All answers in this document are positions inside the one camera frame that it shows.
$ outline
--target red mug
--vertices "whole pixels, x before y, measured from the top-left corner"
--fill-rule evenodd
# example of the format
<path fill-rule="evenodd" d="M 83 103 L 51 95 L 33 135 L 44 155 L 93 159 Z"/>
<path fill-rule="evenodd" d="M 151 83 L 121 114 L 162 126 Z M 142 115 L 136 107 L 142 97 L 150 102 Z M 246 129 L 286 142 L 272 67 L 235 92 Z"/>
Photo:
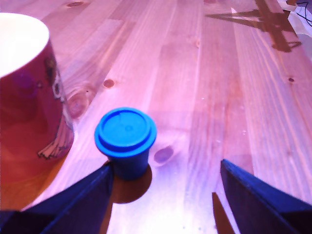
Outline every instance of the red mug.
<path fill-rule="evenodd" d="M 0 13 L 1 183 L 34 177 L 74 141 L 49 30 L 40 20 Z"/>

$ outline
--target blue lid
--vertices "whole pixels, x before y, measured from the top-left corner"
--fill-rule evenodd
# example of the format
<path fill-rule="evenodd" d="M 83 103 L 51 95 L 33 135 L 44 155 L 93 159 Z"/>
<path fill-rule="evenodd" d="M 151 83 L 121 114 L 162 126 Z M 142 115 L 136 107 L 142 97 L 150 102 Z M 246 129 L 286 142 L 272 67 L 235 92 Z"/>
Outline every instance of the blue lid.
<path fill-rule="evenodd" d="M 149 149 L 156 135 L 155 123 L 148 115 L 124 107 L 103 116 L 95 131 L 95 142 L 107 156 L 129 157 Z"/>

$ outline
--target printed design on mug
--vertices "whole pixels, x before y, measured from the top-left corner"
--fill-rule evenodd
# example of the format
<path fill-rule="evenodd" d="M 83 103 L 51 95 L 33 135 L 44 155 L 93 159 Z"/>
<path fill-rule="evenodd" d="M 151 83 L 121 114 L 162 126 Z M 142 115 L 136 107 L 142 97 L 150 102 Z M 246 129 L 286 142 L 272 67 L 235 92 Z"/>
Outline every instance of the printed design on mug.
<path fill-rule="evenodd" d="M 57 158 L 59 154 L 70 147 L 71 143 L 71 132 L 73 126 L 69 111 L 65 105 L 65 92 L 60 80 L 59 70 L 57 69 L 57 63 L 53 55 L 44 60 L 46 79 L 48 85 L 52 87 L 53 95 L 55 99 L 59 99 L 63 103 L 63 110 L 61 120 L 57 129 L 54 140 L 48 144 L 44 149 L 38 152 L 39 157 L 45 159 Z"/>

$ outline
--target wooden table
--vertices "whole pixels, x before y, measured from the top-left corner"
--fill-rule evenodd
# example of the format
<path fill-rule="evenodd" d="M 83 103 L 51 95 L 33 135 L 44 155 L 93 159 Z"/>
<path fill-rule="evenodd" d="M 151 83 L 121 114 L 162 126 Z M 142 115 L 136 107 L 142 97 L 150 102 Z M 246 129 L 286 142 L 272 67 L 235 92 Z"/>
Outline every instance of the wooden table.
<path fill-rule="evenodd" d="M 239 233 L 223 158 L 312 203 L 312 65 L 277 1 L 6 0 L 1 11 L 49 27 L 76 132 L 54 170 L 1 188 L 2 208 L 37 204 L 99 168 L 95 127 L 121 106 L 156 122 L 152 181 L 145 194 L 115 181 L 102 233 L 110 218 L 109 234 L 215 234 L 214 191 Z M 124 187 L 143 195 L 118 204 Z"/>

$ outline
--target blue cup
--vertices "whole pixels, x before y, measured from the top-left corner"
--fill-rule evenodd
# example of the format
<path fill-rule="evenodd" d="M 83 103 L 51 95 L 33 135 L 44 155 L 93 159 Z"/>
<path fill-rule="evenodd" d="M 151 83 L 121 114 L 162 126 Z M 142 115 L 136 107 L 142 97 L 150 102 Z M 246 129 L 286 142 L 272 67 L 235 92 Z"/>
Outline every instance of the blue cup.
<path fill-rule="evenodd" d="M 125 180 L 141 177 L 148 166 L 149 149 L 157 130 L 153 120 L 134 108 L 117 108 L 103 116 L 95 130 L 97 148 Z"/>

